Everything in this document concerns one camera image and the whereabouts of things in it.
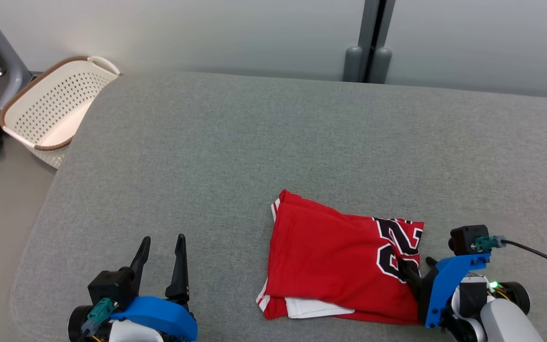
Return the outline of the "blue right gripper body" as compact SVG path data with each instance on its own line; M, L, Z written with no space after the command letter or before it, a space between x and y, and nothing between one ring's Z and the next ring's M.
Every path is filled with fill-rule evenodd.
M491 253L443 258L423 277L423 298L417 301L417 318L426 328L440 326L443 310L469 272L485 269Z

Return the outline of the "grey metal stand leg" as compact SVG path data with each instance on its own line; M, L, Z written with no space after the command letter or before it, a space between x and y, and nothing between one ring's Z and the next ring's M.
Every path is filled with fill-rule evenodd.
M8 39L0 30L0 56L3 58L5 67L0 65L0 76L9 76L6 89L0 97L0 111L3 110L13 96L17 95L32 80L33 75L24 65L17 52L14 50Z

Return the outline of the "white perforated laundry basket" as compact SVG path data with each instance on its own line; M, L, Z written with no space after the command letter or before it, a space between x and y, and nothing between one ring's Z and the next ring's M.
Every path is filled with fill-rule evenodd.
M58 169L94 99L119 76L120 70L103 57L62 60L7 102L0 126L42 162Z

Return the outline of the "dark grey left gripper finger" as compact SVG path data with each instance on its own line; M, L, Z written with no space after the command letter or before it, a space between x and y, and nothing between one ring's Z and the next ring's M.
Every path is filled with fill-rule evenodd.
M134 277L132 280L133 286L141 285L143 267L145 266L149 258L150 245L151 245L150 236L145 236L143 240L141 241L141 244L139 245L137 253L135 253L135 256L131 262L130 268L134 273Z
M170 285L165 290L168 301L178 305L188 305L189 294L189 273L187 259L187 245L184 234L179 234L174 248L175 262L173 276Z

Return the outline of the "grey aluminium partition post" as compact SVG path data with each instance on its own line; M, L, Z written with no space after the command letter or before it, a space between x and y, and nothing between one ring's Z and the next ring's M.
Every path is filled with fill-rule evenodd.
M396 0L365 0L358 45L347 48L343 82L384 84L392 59L386 47Z

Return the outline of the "red white basketball jersey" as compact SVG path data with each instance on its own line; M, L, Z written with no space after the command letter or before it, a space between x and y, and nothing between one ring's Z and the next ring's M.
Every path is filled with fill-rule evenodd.
M419 268L422 221L343 214L286 189L271 212L267 279L256 299L267 320L419 324L401 263Z

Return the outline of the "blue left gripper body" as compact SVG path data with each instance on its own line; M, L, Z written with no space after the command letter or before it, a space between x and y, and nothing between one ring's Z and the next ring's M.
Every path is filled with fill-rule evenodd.
M123 312L111 314L111 320L125 318L135 324L177 338L178 342L195 342L198 326L182 305L153 296L138 296Z

